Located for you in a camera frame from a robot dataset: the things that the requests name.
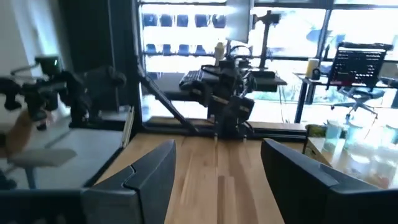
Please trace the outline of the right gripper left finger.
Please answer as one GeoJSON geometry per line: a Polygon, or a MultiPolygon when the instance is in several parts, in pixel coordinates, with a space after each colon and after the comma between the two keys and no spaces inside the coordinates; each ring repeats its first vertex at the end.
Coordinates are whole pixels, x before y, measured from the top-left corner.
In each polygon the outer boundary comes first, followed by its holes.
{"type": "Polygon", "coordinates": [[[164,224],[174,185],[176,143],[169,139],[82,193],[86,224],[164,224]]]}

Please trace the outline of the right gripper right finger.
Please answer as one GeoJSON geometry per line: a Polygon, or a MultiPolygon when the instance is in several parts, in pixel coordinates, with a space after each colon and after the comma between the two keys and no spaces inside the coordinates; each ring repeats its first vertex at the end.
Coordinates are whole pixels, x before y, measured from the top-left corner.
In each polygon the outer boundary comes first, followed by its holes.
{"type": "Polygon", "coordinates": [[[285,224],[379,221],[377,189],[271,139],[261,146],[267,181],[285,224]]]}

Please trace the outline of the clear wide medicine bottle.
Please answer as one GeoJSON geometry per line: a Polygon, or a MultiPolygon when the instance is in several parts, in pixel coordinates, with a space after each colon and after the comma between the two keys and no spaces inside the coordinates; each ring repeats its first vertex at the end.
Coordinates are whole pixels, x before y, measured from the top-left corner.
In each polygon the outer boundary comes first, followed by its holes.
{"type": "Polygon", "coordinates": [[[352,145],[348,149],[348,164],[346,173],[357,178],[364,179],[371,168],[372,150],[361,145],[352,145]]]}
{"type": "Polygon", "coordinates": [[[380,188],[388,189],[398,169],[398,154],[380,153],[374,156],[371,179],[380,188]]]}

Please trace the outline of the black keyboard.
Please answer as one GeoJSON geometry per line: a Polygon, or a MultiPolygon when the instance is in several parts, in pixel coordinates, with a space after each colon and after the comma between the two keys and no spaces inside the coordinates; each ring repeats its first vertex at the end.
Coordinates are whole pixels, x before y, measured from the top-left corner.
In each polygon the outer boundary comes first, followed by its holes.
{"type": "Polygon", "coordinates": [[[193,84],[200,83],[203,79],[203,72],[201,70],[192,70],[186,73],[179,82],[179,88],[181,90],[187,90],[192,87],[193,84]]]}

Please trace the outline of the white bottle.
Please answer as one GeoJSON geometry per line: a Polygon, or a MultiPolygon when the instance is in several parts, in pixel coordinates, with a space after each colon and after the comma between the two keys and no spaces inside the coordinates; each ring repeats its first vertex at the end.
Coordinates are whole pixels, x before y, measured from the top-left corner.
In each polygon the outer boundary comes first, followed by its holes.
{"type": "Polygon", "coordinates": [[[220,61],[224,57],[224,43],[218,42],[215,46],[214,58],[215,58],[215,66],[218,66],[220,61]]]}

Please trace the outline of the white paper sheet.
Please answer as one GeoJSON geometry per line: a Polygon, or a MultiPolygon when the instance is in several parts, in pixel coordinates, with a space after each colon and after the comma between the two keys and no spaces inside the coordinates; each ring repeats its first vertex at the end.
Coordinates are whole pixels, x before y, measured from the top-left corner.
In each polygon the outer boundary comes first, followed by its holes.
{"type": "Polygon", "coordinates": [[[133,123],[134,123],[134,107],[132,106],[128,111],[126,122],[124,124],[123,137],[121,142],[122,148],[125,148],[129,144],[133,123]]]}

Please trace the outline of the grey side desk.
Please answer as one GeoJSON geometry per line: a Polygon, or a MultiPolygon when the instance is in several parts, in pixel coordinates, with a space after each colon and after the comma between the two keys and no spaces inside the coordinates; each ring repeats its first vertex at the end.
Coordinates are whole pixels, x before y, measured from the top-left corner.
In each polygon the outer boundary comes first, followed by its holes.
{"type": "MultiPolygon", "coordinates": [[[[186,91],[179,88],[179,83],[184,73],[158,73],[159,78],[154,80],[164,95],[172,101],[194,101],[186,91]]],[[[257,86],[254,91],[276,92],[280,85],[287,85],[287,82],[279,77],[256,78],[257,86]]]]}

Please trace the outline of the black monitor stand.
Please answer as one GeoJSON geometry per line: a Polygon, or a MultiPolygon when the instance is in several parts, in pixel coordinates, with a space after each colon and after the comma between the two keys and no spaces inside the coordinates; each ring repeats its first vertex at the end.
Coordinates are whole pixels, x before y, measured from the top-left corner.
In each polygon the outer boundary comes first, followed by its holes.
{"type": "Polygon", "coordinates": [[[280,13],[272,12],[271,10],[268,10],[264,16],[258,16],[257,14],[253,15],[252,27],[255,27],[258,22],[262,22],[264,24],[259,68],[265,68],[268,51],[267,42],[271,25],[278,24],[280,22],[280,18],[280,13]]]}

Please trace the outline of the beige cylinder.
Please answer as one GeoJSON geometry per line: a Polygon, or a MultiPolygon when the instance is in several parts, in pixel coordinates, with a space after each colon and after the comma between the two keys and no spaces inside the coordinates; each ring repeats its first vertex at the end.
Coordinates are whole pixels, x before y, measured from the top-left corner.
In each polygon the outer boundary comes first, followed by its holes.
{"type": "Polygon", "coordinates": [[[314,69],[318,68],[319,62],[320,61],[317,58],[308,59],[307,70],[305,72],[305,77],[306,78],[312,78],[313,71],[314,71],[314,69]]]}

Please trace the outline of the grey monitor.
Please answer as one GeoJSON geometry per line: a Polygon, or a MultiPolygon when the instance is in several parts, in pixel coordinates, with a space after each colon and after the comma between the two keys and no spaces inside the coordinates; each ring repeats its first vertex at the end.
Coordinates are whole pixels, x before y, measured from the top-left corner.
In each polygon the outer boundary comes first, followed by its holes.
{"type": "Polygon", "coordinates": [[[226,0],[226,39],[247,44],[252,28],[254,0],[226,0]]]}

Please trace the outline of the large window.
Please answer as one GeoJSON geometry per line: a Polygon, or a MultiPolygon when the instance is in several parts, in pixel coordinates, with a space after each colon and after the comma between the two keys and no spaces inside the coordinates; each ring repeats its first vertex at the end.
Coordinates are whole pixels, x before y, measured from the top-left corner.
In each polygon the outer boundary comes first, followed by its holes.
{"type": "MultiPolygon", "coordinates": [[[[186,73],[214,62],[214,48],[224,42],[226,0],[139,0],[144,64],[149,75],[186,73]]],[[[251,121],[292,123],[297,111],[307,60],[317,53],[335,53],[342,41],[392,44],[387,59],[398,61],[398,0],[320,0],[329,9],[298,6],[285,0],[255,0],[253,13],[268,10],[281,14],[271,26],[266,66],[275,70],[287,85],[276,92],[256,91],[251,121]]],[[[264,24],[258,22],[249,42],[230,42],[236,55],[250,56],[260,63],[264,24]]],[[[206,108],[192,101],[173,101],[188,118],[205,118],[206,108]]]]}

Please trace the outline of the grey stool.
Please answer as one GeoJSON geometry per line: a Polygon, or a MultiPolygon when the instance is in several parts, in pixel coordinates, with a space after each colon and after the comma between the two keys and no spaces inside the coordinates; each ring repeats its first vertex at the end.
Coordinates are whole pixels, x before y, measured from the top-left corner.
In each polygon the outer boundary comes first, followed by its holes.
{"type": "Polygon", "coordinates": [[[35,168],[60,167],[76,156],[72,149],[31,149],[12,156],[7,160],[9,166],[4,171],[9,175],[14,170],[25,170],[27,183],[30,189],[36,189],[35,168]]]}

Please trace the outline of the grey office chair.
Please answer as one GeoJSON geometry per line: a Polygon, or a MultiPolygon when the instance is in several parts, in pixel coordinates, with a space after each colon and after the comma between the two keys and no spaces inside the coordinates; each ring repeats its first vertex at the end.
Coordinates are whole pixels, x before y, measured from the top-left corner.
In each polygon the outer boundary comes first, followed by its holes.
{"type": "Polygon", "coordinates": [[[378,88],[373,88],[372,90],[370,88],[366,87],[341,87],[338,89],[338,93],[341,93],[343,96],[346,96],[354,102],[351,103],[336,103],[331,105],[331,110],[334,110],[337,106],[340,107],[345,107],[345,108],[351,108],[350,111],[346,114],[346,122],[348,122],[351,119],[351,113],[353,111],[357,111],[358,108],[362,108],[370,113],[372,113],[375,118],[377,119],[378,114],[371,109],[370,106],[366,104],[367,101],[369,100],[376,100],[379,98],[382,98],[385,94],[385,91],[382,89],[378,88]]]}

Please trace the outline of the computer monitor on desk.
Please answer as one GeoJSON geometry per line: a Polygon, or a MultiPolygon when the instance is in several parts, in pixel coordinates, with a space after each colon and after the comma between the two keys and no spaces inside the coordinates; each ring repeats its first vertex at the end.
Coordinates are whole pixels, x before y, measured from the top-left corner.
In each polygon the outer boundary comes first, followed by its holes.
{"type": "Polygon", "coordinates": [[[374,88],[378,75],[391,44],[355,44],[341,42],[328,73],[327,87],[354,86],[356,84],[374,88]]]}

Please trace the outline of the wooden shelf black frame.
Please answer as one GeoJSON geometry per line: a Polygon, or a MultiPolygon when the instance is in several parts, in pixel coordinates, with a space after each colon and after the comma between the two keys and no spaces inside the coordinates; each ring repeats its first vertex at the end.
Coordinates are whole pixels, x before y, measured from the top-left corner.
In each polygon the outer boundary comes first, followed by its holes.
{"type": "MultiPolygon", "coordinates": [[[[325,142],[325,138],[309,137],[307,140],[307,145],[305,146],[305,149],[303,150],[303,153],[306,156],[308,156],[312,159],[315,159],[316,161],[319,161],[326,166],[329,166],[337,171],[347,174],[345,169],[348,164],[348,151],[345,151],[343,149],[343,145],[344,145],[345,141],[343,139],[339,139],[337,142],[336,148],[333,152],[328,152],[323,149],[324,142],[325,142]]],[[[390,144],[390,145],[373,146],[371,141],[356,141],[353,144],[361,145],[363,147],[367,147],[369,150],[372,150],[371,168],[370,168],[369,174],[367,177],[365,177],[364,179],[360,179],[360,180],[365,181],[371,185],[374,185],[374,186],[380,188],[371,179],[371,171],[373,168],[374,156],[377,154],[383,153],[383,152],[391,153],[391,154],[392,153],[398,154],[398,145],[390,144]]],[[[396,175],[393,178],[392,183],[388,189],[398,189],[398,169],[397,169],[396,175]]]]}

